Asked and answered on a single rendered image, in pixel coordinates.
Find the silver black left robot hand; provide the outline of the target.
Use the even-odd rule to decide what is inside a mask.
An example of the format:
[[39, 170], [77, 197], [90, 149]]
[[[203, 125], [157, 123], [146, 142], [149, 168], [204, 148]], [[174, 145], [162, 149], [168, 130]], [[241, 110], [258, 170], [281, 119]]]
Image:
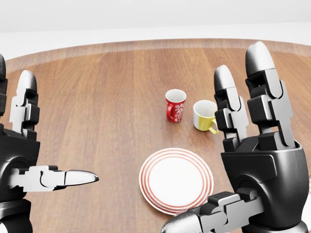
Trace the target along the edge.
[[34, 74], [22, 71], [11, 101], [11, 129], [0, 124], [0, 203], [21, 200], [28, 192], [51, 192], [68, 186], [97, 182], [90, 171], [61, 171], [57, 166], [38, 166], [40, 142], [38, 93]]

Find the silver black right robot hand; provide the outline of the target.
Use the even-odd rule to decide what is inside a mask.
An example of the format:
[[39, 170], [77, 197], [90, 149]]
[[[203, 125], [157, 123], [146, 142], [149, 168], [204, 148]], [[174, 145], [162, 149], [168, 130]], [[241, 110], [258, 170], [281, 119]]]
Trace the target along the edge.
[[292, 133], [285, 83], [260, 41], [248, 47], [245, 67], [248, 101], [238, 95], [227, 66], [214, 73], [215, 117], [225, 135], [221, 157], [233, 192], [209, 196], [171, 218], [161, 233], [226, 233], [249, 224], [281, 230], [302, 221], [309, 174]]

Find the white and yellow mug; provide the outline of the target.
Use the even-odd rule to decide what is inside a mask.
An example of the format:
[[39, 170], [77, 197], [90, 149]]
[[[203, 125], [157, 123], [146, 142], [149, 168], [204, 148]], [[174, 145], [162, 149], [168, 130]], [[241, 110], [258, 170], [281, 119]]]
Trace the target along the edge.
[[212, 134], [218, 134], [219, 129], [215, 119], [216, 103], [209, 100], [200, 100], [193, 105], [193, 124], [196, 129]]

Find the white plate with red rings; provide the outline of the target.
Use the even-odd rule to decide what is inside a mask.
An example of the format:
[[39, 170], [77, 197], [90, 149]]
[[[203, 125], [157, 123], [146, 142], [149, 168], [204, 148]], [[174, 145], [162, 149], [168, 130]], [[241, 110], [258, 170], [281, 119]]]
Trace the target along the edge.
[[140, 168], [138, 182], [146, 201], [169, 215], [206, 203], [214, 188], [206, 162], [182, 148], [166, 148], [150, 155]]

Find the red mug with white pattern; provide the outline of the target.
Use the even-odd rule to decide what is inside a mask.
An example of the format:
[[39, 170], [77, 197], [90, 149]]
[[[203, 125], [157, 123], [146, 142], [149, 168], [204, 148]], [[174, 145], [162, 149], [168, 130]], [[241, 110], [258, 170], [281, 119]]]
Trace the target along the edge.
[[180, 89], [171, 89], [166, 92], [165, 98], [167, 120], [174, 123], [180, 122], [187, 98], [186, 93]]

